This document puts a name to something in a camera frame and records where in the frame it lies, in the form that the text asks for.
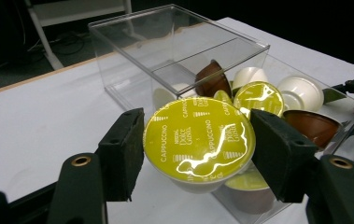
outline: white table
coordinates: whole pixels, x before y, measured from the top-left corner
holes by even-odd
[[[240,21],[219,21],[271,45],[270,54],[329,86],[354,78],[354,64],[306,49]],[[58,179],[62,163],[94,152],[122,113],[95,60],[0,90],[0,190],[12,202]],[[131,203],[108,203],[109,223],[238,223],[212,194],[178,189],[144,161]],[[294,204],[266,223],[307,223]]]

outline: transparent container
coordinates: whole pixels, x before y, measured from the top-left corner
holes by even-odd
[[[232,86],[235,74],[246,67],[262,68],[274,86],[288,76],[310,77],[269,55],[270,45],[175,5],[93,22],[89,29],[106,91],[125,110],[143,107],[146,121],[160,106],[193,96],[211,80],[225,77]],[[198,80],[213,61],[220,68]],[[337,154],[354,130],[354,99],[317,83],[326,103],[317,112],[343,128],[316,156]],[[235,207],[224,186],[212,194],[245,224],[263,223],[289,206],[274,202],[267,212],[248,214]]]
[[[106,91],[126,110],[143,107],[146,119],[220,76],[215,71],[196,80],[212,60],[223,72],[242,63],[258,66],[270,48],[175,5],[93,22],[89,29]],[[154,102],[159,88],[168,98]]]

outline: white shelf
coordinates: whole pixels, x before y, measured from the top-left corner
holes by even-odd
[[[122,0],[66,0],[33,5],[41,26],[124,11]]]

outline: clear plastic box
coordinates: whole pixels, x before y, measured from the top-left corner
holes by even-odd
[[[158,89],[166,90],[167,100],[172,101],[221,74],[232,82],[237,71],[250,66],[262,68],[274,86],[284,77],[308,77],[269,55],[270,45],[175,5],[93,22],[89,28],[106,91],[125,110],[143,107],[146,120],[158,107],[153,96]],[[212,60],[221,70],[197,81],[196,75]],[[182,89],[176,88],[179,84],[184,84]],[[354,99],[318,84],[326,95],[337,98],[318,113],[343,124],[320,153],[336,153],[354,130]],[[289,205],[275,202],[271,210],[252,215],[234,207],[225,188],[213,195],[237,221],[246,224],[263,223]]]
[[[179,98],[219,74],[196,82],[216,60],[227,72],[260,66],[270,46],[184,8],[168,5],[89,24],[106,91],[128,110],[155,111],[158,88]],[[176,85],[184,84],[182,89]]]

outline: table surface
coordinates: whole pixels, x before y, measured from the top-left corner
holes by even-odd
[[[231,18],[218,23],[270,44],[269,54],[329,86],[354,79],[354,64]],[[57,181],[63,162],[94,152],[122,112],[95,60],[0,89],[0,190],[12,202]],[[212,194],[182,191],[148,161],[132,198],[107,204],[109,223],[238,223]],[[293,204],[266,223],[307,223],[304,207]]]

